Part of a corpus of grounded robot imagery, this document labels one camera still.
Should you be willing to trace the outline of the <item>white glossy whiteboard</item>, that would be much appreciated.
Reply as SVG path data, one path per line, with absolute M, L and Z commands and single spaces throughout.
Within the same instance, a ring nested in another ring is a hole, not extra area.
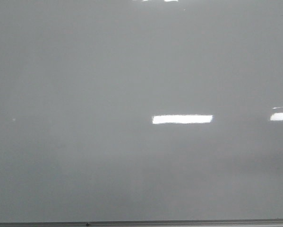
M 0 222 L 283 218 L 283 0 L 0 0 Z

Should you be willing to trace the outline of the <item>grey aluminium whiteboard frame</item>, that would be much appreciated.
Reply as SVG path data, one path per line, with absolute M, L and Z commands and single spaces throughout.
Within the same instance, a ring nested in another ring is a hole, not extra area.
M 283 218 L 165 221 L 0 222 L 0 227 L 283 227 Z

